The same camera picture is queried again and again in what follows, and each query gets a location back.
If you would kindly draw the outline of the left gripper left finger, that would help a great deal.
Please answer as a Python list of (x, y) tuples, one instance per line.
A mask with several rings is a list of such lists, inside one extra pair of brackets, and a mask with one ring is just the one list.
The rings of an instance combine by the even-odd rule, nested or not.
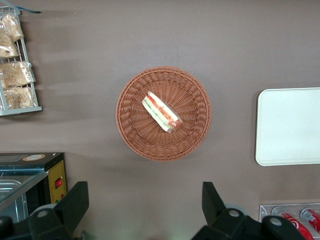
[(66, 227), (73, 234), (89, 208), (89, 190), (87, 181), (77, 182), (54, 207), (54, 210)]

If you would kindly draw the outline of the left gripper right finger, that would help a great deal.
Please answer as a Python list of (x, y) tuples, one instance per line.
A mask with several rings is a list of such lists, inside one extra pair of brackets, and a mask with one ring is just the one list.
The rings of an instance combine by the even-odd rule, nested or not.
[(201, 207), (206, 223), (212, 225), (226, 206), (212, 182), (202, 183)]

